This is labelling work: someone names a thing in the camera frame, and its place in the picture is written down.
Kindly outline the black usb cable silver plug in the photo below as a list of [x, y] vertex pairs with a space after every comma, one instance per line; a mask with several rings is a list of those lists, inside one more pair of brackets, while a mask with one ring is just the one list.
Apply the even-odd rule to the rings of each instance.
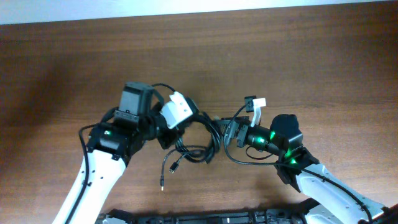
[[[188, 129], [191, 125], [199, 125], [199, 126], [201, 126], [202, 127], [202, 131], [204, 132], [204, 133], [207, 133], [207, 135], [208, 135], [208, 137], [205, 139], [205, 140], [197, 140], [197, 141], [193, 141], [193, 142], [188, 142], [188, 143], [186, 143], [185, 141], [184, 141], [184, 134], [183, 134], [183, 136], [182, 136], [182, 138], [183, 138], [183, 143], [185, 144], [185, 145], [201, 145], [201, 146], [204, 146], [204, 145], [207, 145], [208, 143], [209, 143], [209, 141], [210, 141], [210, 134], [209, 134], [209, 132], [205, 129], [205, 127], [204, 127], [204, 125], [202, 125], [202, 124], [200, 124], [200, 123], [191, 123], [191, 124], [189, 124], [188, 123], [188, 120], [190, 119], [190, 118], [188, 118], [186, 121], [184, 121], [182, 124], [180, 124], [180, 125], [178, 125], [178, 127], [179, 128], [183, 128], [184, 130], [186, 130], [186, 129]], [[169, 157], [170, 156], [172, 156], [173, 154], [178, 154], [178, 158], [181, 156], [181, 154], [180, 153], [178, 153], [176, 150], [175, 150], [175, 144], [174, 144], [174, 147], [168, 152], [168, 153], [166, 153], [166, 155], [164, 156], [164, 158], [163, 158], [163, 160], [162, 160], [162, 165], [161, 165], [161, 170], [160, 170], [160, 179], [159, 179], [159, 185], [160, 185], [160, 190], [163, 192], [164, 190], [165, 190], [165, 173], [166, 173], [166, 170], [167, 170], [167, 166], [166, 166], [166, 164], [167, 164], [167, 161], [169, 160]]]

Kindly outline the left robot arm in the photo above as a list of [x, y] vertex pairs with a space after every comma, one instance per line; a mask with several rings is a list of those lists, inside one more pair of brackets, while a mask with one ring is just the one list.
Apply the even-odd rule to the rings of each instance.
[[87, 127], [80, 172], [54, 222], [94, 223], [131, 157], [153, 139], [169, 148], [183, 134], [179, 125], [197, 111], [196, 104], [177, 91], [165, 102], [153, 85], [127, 82], [119, 106]]

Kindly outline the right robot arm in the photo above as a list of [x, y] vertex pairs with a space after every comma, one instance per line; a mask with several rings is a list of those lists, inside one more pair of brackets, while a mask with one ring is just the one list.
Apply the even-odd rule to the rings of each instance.
[[303, 134], [294, 114], [277, 115], [269, 128], [252, 124], [247, 116], [216, 121], [225, 145], [236, 140], [238, 147], [249, 146], [277, 156], [272, 163], [283, 183], [306, 195], [302, 211], [292, 215], [292, 223], [397, 223], [397, 206], [367, 198], [336, 178], [303, 145]]

